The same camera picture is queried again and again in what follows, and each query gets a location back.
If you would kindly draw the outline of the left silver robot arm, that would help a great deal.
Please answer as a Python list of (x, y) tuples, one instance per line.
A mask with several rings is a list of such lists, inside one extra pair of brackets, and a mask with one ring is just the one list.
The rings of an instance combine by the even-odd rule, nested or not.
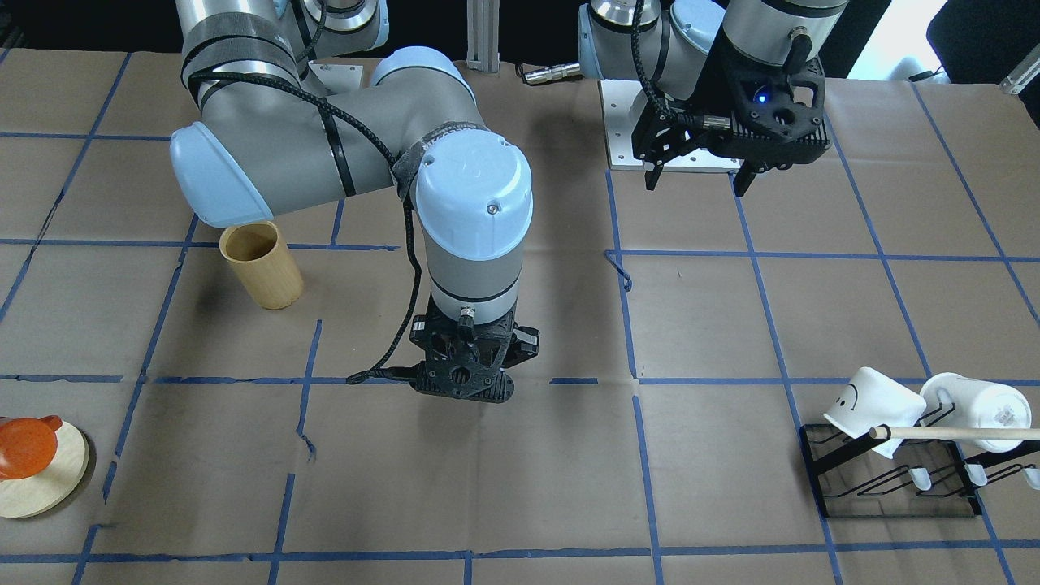
[(739, 160), (733, 186), (816, 162), (831, 148), (820, 49), (844, 1), (588, 1), (578, 62), (588, 78), (636, 81), (629, 143), (653, 190), (698, 149)]

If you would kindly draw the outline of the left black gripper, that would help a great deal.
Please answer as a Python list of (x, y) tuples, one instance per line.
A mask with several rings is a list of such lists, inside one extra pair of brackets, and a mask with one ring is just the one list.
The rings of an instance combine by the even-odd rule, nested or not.
[[(654, 190), (665, 164), (703, 147), (720, 157), (744, 160), (733, 175), (743, 197), (765, 167), (809, 164), (831, 147), (824, 121), (826, 79), (811, 37), (792, 37), (780, 63), (759, 63), (728, 37), (717, 37), (691, 95), (694, 115), (649, 102), (631, 136), (634, 156), (651, 167)], [(704, 115), (728, 119), (727, 129), (707, 129)]]

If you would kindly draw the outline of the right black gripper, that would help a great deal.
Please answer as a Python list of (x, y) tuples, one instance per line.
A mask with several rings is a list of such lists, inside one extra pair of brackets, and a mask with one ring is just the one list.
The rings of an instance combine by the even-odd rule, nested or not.
[(502, 403), (515, 392), (506, 370), (538, 355), (541, 333), (517, 325), (513, 314), (471, 328), (426, 314), (413, 317), (409, 340), (424, 351), (408, 378), (417, 392)]

